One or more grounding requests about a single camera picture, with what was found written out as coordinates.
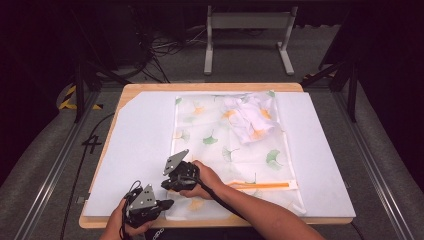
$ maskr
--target person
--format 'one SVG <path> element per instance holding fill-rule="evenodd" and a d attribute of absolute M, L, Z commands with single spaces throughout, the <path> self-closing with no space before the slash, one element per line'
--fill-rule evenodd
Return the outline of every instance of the person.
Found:
<path fill-rule="evenodd" d="M 227 186 L 210 167 L 200 161 L 196 160 L 193 164 L 200 170 L 200 180 L 211 188 L 226 204 L 243 216 L 265 239 L 324 239 L 317 231 L 289 210 Z M 199 184 L 193 190 L 180 191 L 180 194 L 188 198 L 197 196 L 204 199 L 212 199 L 209 193 Z M 121 202 L 112 213 L 101 240 L 120 239 L 119 229 L 121 227 L 123 206 L 123 202 Z M 126 227 L 126 229 L 130 236 L 134 236 L 147 231 L 151 225 L 152 222 L 148 222 L 137 229 L 130 226 Z"/>

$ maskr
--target dark floor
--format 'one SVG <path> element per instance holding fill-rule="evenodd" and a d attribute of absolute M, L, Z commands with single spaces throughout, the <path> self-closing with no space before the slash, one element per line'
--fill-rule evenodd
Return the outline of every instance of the dark floor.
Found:
<path fill-rule="evenodd" d="M 203 75 L 205 44 L 202 42 L 159 60 L 167 77 L 174 83 L 300 82 L 304 75 L 318 71 L 317 66 L 337 29 L 337 26 L 294 29 L 288 47 L 295 70 L 294 76 L 287 76 L 284 72 L 274 44 L 276 35 L 272 31 L 265 31 L 257 37 L 238 32 L 221 33 L 215 41 L 211 76 Z M 158 78 L 161 77 L 154 68 L 151 68 L 151 72 Z M 137 83 L 146 82 L 142 74 L 130 80 Z M 321 81 L 305 91 L 311 94 L 341 175 L 348 185 L 348 193 L 357 214 L 353 223 L 365 239 L 424 239 L 424 195 L 403 165 L 367 97 L 359 87 L 357 123 L 353 124 L 346 117 L 344 109 L 346 90 L 332 93 L 326 87 L 327 82 Z M 99 237 L 102 230 L 79 227 L 78 220 L 83 205 L 77 203 L 77 200 L 78 197 L 87 197 L 102 146 L 96 147 L 93 153 L 88 149 L 84 155 L 85 146 L 82 143 L 87 140 L 93 129 L 94 134 L 99 136 L 99 141 L 104 142 L 112 117 L 102 120 L 115 111 L 121 91 L 122 88 L 114 84 L 104 85 L 94 99 L 95 103 L 103 104 L 104 108 L 89 112 L 75 137 L 75 144 L 69 150 L 69 157 L 64 162 L 58 181 L 53 181 L 50 192 L 46 194 L 45 205 L 36 211 L 34 219 L 25 220 L 39 190 L 43 189 L 42 184 L 49 176 L 57 157 L 61 155 L 60 151 L 71 128 L 75 127 L 75 111 L 60 110 L 60 114 L 33 141 L 0 189 L 0 239 L 13 239 L 15 236 L 26 236 L 26 239 L 59 239 L 76 177 L 78 180 L 71 196 L 64 239 Z M 360 239 L 360 233 L 351 224 L 313 227 L 328 239 Z M 22 235 L 25 230 L 28 230 L 28 234 Z M 149 231 L 147 238 L 151 239 L 156 231 L 157 229 Z M 200 237 L 259 238 L 252 229 L 241 228 L 166 229 L 158 239 Z"/>

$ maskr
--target gray carpet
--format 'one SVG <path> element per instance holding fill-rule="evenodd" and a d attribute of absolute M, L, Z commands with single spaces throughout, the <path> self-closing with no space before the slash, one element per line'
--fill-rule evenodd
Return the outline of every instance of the gray carpet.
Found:
<path fill-rule="evenodd" d="M 213 74 L 203 75 L 205 44 L 198 43 L 187 47 L 175 55 L 159 58 L 171 82 L 300 82 L 302 77 L 317 72 L 317 66 L 324 56 L 337 27 L 294 29 L 289 42 L 288 52 L 295 75 L 284 73 L 281 59 L 275 47 L 278 34 L 265 31 L 252 37 L 240 32 L 217 33 Z M 149 65 L 158 78 L 161 75 Z M 130 79 L 133 82 L 152 82 L 143 74 Z M 345 120 L 343 110 L 338 108 L 335 93 L 322 87 L 305 89 L 310 92 L 325 135 L 335 156 L 337 165 L 348 188 L 357 217 L 354 223 L 365 239 L 399 239 L 389 215 L 382 204 L 378 192 L 370 178 L 364 159 L 350 131 L 350 123 Z M 105 84 L 96 103 L 103 104 L 103 110 L 91 110 L 77 136 L 70 158 L 52 192 L 41 217 L 31 234 L 31 239 L 59 239 L 68 199 L 77 175 L 91 131 L 99 121 L 113 113 L 119 100 L 121 89 L 114 84 Z M 377 161 L 384 179 L 398 203 L 412 235 L 424 239 L 421 221 L 424 219 L 424 195 L 415 185 L 408 171 L 394 150 L 384 129 L 361 88 L 357 100 L 357 124 L 366 143 Z M 13 169 L 0 189 L 0 239 L 13 239 L 25 219 L 44 179 L 49 173 L 62 144 L 73 125 L 74 110 L 61 110 L 60 114 L 40 133 Z M 99 142 L 104 142 L 111 118 L 102 122 L 95 131 Z M 75 193 L 66 224 L 64 239 L 96 239 L 101 230 L 85 230 L 79 227 L 78 219 L 83 205 L 76 203 L 78 197 L 87 197 L 97 162 L 102 151 L 97 146 L 94 152 L 85 155 L 78 176 Z M 358 232 L 348 225 L 314 225 L 327 239 L 360 239 Z M 190 238 L 187 230 L 184 238 Z"/>

